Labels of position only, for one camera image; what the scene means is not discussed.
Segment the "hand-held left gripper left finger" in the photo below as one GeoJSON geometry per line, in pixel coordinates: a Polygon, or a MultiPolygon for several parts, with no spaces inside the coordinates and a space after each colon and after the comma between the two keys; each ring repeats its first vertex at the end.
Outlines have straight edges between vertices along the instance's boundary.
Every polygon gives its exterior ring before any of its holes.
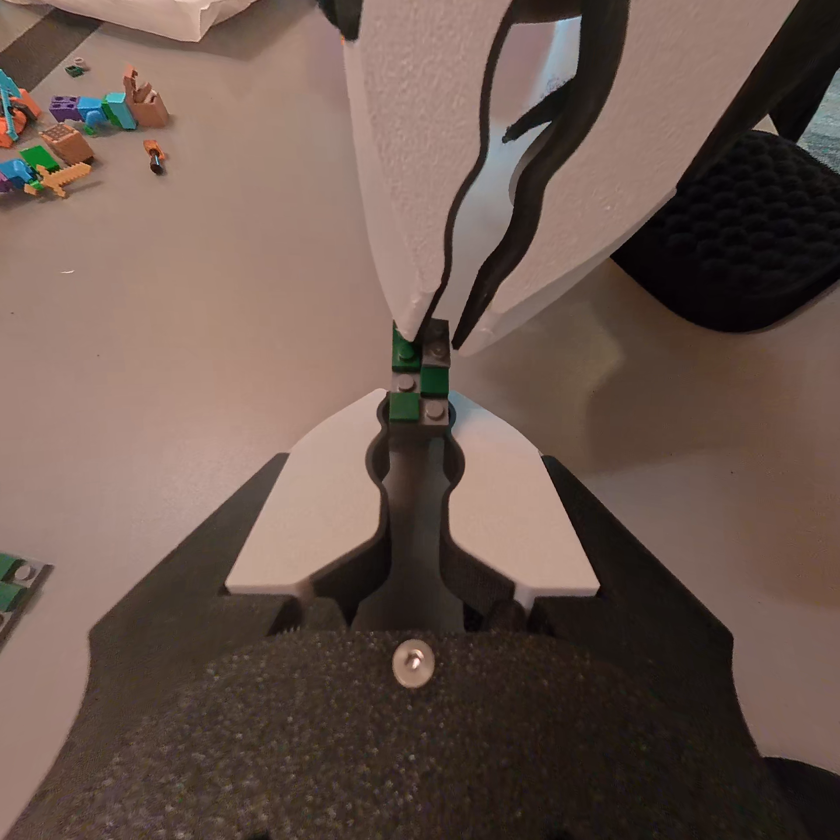
{"type": "Polygon", "coordinates": [[[370,392],[291,448],[227,575],[231,594],[314,594],[384,524],[371,463],[385,392],[370,392]]]}

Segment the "pile of colourful brick figures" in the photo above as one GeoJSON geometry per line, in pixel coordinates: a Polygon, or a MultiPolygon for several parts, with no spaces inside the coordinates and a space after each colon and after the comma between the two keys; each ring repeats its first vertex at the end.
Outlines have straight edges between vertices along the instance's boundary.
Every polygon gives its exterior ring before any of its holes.
{"type": "Polygon", "coordinates": [[[91,139],[101,131],[166,129],[172,116],[161,94],[127,65],[121,88],[101,97],[54,96],[44,113],[32,95],[1,72],[1,193],[67,197],[67,187],[92,173],[91,139]]]}

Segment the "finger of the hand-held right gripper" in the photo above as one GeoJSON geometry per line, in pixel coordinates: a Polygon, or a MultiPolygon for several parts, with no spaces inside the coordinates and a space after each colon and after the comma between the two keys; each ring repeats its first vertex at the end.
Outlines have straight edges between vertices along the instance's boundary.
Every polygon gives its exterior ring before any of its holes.
{"type": "Polygon", "coordinates": [[[674,194],[796,6],[582,2],[576,72],[453,337],[474,354],[597,267],[674,194]]]}
{"type": "Polygon", "coordinates": [[[510,1],[318,2],[343,43],[353,147],[375,273],[414,340],[443,295],[455,220],[487,159],[510,1]]]}

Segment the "small grey green brick assembly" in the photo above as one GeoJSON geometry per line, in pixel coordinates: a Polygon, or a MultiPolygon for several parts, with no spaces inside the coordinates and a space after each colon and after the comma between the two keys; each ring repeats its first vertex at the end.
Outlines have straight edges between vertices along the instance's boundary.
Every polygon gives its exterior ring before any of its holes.
{"type": "Polygon", "coordinates": [[[432,438],[450,426],[448,322],[432,318],[414,340],[392,325],[392,382],[387,420],[395,434],[432,438]]]}

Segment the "grey green brick tower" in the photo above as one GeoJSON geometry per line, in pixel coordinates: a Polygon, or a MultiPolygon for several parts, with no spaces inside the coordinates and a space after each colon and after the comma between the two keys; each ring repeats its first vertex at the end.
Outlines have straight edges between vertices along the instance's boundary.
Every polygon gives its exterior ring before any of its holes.
{"type": "Polygon", "coordinates": [[[55,566],[1,552],[1,647],[55,566]]]}

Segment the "white crumpled bag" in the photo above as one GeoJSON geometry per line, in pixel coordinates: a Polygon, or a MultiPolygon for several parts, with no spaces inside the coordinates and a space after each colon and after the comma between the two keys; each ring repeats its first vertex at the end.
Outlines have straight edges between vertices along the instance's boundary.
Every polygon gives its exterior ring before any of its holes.
{"type": "Polygon", "coordinates": [[[243,13],[254,1],[44,1],[72,14],[95,18],[185,43],[243,13]]]}

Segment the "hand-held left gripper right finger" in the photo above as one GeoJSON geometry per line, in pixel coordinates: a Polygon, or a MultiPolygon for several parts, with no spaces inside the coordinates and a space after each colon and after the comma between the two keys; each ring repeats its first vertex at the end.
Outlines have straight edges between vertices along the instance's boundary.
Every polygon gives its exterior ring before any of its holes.
{"type": "Polygon", "coordinates": [[[539,450],[467,397],[450,402],[465,459],[448,501],[455,547],[511,584],[513,598],[594,596],[600,582],[539,450]]]}

